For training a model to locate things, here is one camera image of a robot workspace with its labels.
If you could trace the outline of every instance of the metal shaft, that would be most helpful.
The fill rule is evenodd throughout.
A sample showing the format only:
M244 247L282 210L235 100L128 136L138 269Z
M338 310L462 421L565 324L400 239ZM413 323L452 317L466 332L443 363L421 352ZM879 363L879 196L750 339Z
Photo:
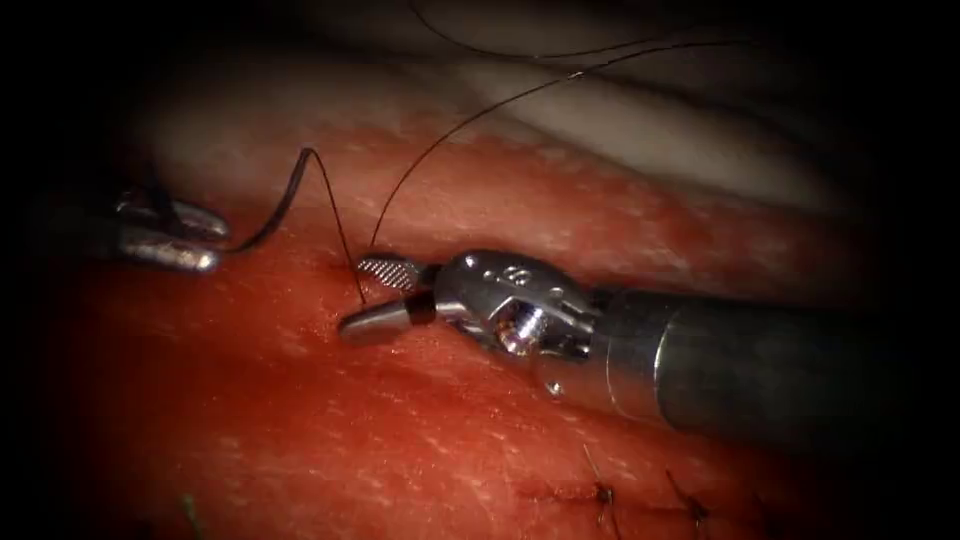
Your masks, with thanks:
M856 457L892 441L907 390L889 335L866 320L625 290L587 359L535 373L579 405L790 454Z

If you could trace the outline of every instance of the suture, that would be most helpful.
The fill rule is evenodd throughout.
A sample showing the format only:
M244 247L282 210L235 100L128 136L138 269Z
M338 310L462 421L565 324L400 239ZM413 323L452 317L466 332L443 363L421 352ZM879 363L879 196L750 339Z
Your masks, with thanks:
M709 533L707 532L707 518L710 517L710 511L707 510L703 504L695 499L692 495L687 495L680 489L680 485L677 484L677 481L673 478L673 474L667 469L667 480L670 481L670 485L673 487L673 491L677 494L677 498L680 499L680 502L687 507L687 511L690 513L690 517L693 519L694 527L694 540L700 538L701 533L703 538L709 538Z

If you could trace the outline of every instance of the black suture thread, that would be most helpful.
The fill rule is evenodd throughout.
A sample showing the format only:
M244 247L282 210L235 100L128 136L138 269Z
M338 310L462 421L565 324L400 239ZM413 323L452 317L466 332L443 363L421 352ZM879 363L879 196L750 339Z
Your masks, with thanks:
M360 274L357 272L356 266L353 264L353 257L350 255L350 248L347 246L347 236L343 229L343 222L340 220L340 211L337 209L336 197L333 196L333 188L330 185L330 177L327 175L327 168L324 166L323 159L320 158L320 154L318 154L313 148L302 148L300 150L300 156L297 158L297 162L293 167L293 171L290 172L290 179L287 181L287 188L284 190L283 196L280 198L280 202L278 202L277 206L274 207L273 212L267 218L267 221L264 222L263 226L261 226L259 230L235 247L215 249L216 251L228 255L240 254L262 245L267 238L275 233L277 229L280 228L280 224L283 223L283 219L286 217L287 212L290 210L290 206L293 204L293 200L297 196L297 191L300 189L300 182L303 180L303 174L307 168L307 159L309 159L310 156L313 156L317 162L317 165L320 166L320 172L323 175L323 183L327 188L327 195L330 197L330 206L333 209L333 217L337 222L337 233L340 235L340 243L343 246L343 254L347 258L347 264L350 266L350 270L353 273L353 280L357 285L357 294L360 296L360 303L366 304L367 298L363 294L363 287L360 285ZM161 207L157 208L157 210L162 212L162 201L167 200L169 202L170 195L155 176L152 178L154 180L153 189L159 193L162 193L162 195L157 199L161 201Z
M460 123L458 123L456 126L454 126L454 127L451 128L449 131L447 131L446 133L444 133L443 135L441 135L436 141L433 142L433 144L431 144L430 146L428 146L428 147L426 148L426 150L424 150L423 152L421 152L420 155L418 155L417 158L413 160L413 163L411 163L410 166L407 167L406 171L404 171L404 173L400 176L400 179L397 181L396 185L393 187L393 190L390 192L390 195L387 197L386 202L383 204L383 209L382 209L381 212L380 212L380 217L377 219L377 224L376 224L376 226L373 228L373 235L370 237L370 245L369 245L369 247L370 247L370 248L373 248L373 246L376 244L376 242L377 242L377 234L380 232L380 227L383 225L383 219L384 219L384 217L387 215L387 209L390 207L390 203L393 202L393 199L394 199L394 197L396 197L397 192L400 191L400 187L403 186L403 184L407 181L407 178L410 177L410 174L414 171L414 169L416 169L417 166L420 165L420 163L421 163L424 159L426 159L426 157L427 157L431 152L433 152L433 150L434 150L436 147L438 147L438 146L440 146L441 144L443 144L447 139L449 139L450 137L452 137L452 136L453 136L454 134L456 134L458 131L460 131L461 129L465 128L468 124L474 122L475 120L478 120L478 119L480 119L480 118L483 117L483 116L486 116L487 114L489 114L489 113L491 113L491 112L499 109L500 107L503 107L504 105L508 105L508 104L510 104L510 103L513 103L514 101L520 100L520 99L522 99L522 98L524 98L524 97L526 97L526 96L529 96L530 94L533 94L533 93L535 93L535 92L539 92L539 91L541 91L541 90L546 90L547 88L550 88L551 86L554 86L554 85L557 85L557 84L560 84L560 83L563 83L563 82L580 79L580 78L582 78L583 76L589 75L589 74L591 74L591 73L593 73L593 72L595 72L595 71L599 71L599 70L601 70L601 69L610 67L610 66L612 66L612 65L614 65L614 64L618 64L618 63L620 63L620 62L626 62L627 60L632 60L632 59L634 59L634 58L639 58L639 57L641 57L641 56L646 56L646 55L649 55L649 54L655 54L655 53L658 53L658 52L679 50L679 49L693 49L693 48L697 48L697 47L728 47L728 46L734 46L734 45L748 45L748 44L750 44L750 43L751 43L751 42L748 41L748 40L732 40L732 39L731 39L731 40L718 40L718 41L692 42L692 43L676 43L676 44L673 44L673 45L664 45L664 46L662 46L662 47L653 47L653 48L650 48L650 49L644 49L644 50L642 50L642 51L636 51L636 52L632 52L632 53L629 53L629 54L624 54L624 55L622 55L622 56L618 56L617 58L613 58L613 59L607 60L607 61L605 61L605 62L600 62L600 63L597 63L597 64L593 64L593 65L591 65L591 66L588 66L588 67L586 67L586 68L583 68L582 70L574 71L574 72L569 73L569 74L567 74L567 75L565 75L565 76L563 76L563 77L559 77L559 78L556 78L556 79L554 79L554 80L552 80L552 81L548 81L548 82L545 82L545 83L540 84L540 85L538 85L538 86L535 86L535 87L533 87L533 88L530 88L530 89L528 89L528 90L524 90L523 92L520 92L519 94L515 94L515 95L513 95L513 96L511 96L511 97L509 97L509 98L500 100L500 101L498 101L498 102L496 102L496 103L494 103L494 104L492 104L492 105L489 105L489 106L485 107L484 109L482 109L482 110L480 110L480 111L478 111L478 112L470 115L470 116L467 117L465 120L462 120L462 121L461 121Z
M607 508L610 508L610 524L613 525L614 537L616 537L617 540L623 540L623 537L620 535L620 524L617 523L617 513L613 506L613 486L604 483L603 480L600 479L600 469L597 467L597 464L594 463L593 457L590 455L590 450L587 449L586 444L583 445L583 453L587 456L587 462L590 464L590 468L593 469L593 475L597 478L596 483L594 483L594 487L596 488L594 498L600 503L600 514L597 515L597 527L603 525L603 515L607 513Z
M447 34L446 32L440 30L439 28L437 28L436 26L434 26L433 23L431 23L429 20L427 20L427 18L423 15L423 11L417 6L417 1L416 1L416 0L408 0L408 1L407 1L407 6L410 8L410 11L411 11L411 12L413 13L413 15L417 18L417 20L420 21L420 24L422 24L422 25L424 26L424 28L426 28L427 30L429 30L431 33L435 34L435 35L436 35L437 37L439 37L440 39L442 39L442 40L444 40L444 41L447 41L447 42L449 42L449 43L451 43L451 44L453 44L453 45L456 45L457 47L460 47L461 49L466 49L466 50L468 50L468 51L470 51L470 52L474 52L474 53L477 53L477 54L482 54L482 55L485 55L485 56L492 56L492 57L494 57L494 58L509 58L509 59L512 59L512 60L555 60L555 59L558 59L558 58L574 58L574 57L577 57L577 56L588 56L588 55L592 55L592 54L600 54L600 53L605 53L605 52L612 52L612 51L616 51L616 50L620 50L620 49L627 49L627 48L629 48L629 47L635 47L635 46L637 46L637 45L643 45L644 43L650 43L651 41L657 41L657 40L665 39L665 38L670 37L670 36L672 36L672 35L674 35L674 34L679 34L680 32L685 32L685 31L687 31L687 30L690 30L690 29L692 29L692 28L696 28L696 27L698 27L698 26L705 26L705 24L706 24L706 23L704 23L704 22L702 22L702 21L700 21L700 22L695 22L695 23L688 24L688 25L686 25L686 26L681 26L680 28L674 28L674 29L671 29L671 30L667 30L666 32L663 32L663 33L661 33L661 34L654 34L654 35L649 36L649 37L645 37L645 38L641 38L641 39L632 39L632 40L629 40L629 41L624 41L624 42L616 43L616 44L613 44L613 45L606 45L606 46L603 46L603 47L595 47L595 48L593 48L593 49L584 49L584 50L575 51L575 52L556 53L556 54L514 54L514 53L502 53L502 52L497 52L497 51L490 51L490 50L487 50L487 49L481 49L481 48L479 48L479 47L474 47L473 45L470 45L469 43L464 43L464 42L462 42L462 41L454 38L453 36Z
M670 481L670 485L673 487L673 491L677 494L677 498L687 507L687 511L690 513L690 517L693 519L694 526L694 539L700 538L700 531L703 530L704 538L706 538L706 520L710 517L710 511L703 506L697 499L691 495L687 495L680 489L680 486L677 484L677 481L674 480L673 474L670 473L670 470L667 469L667 480Z

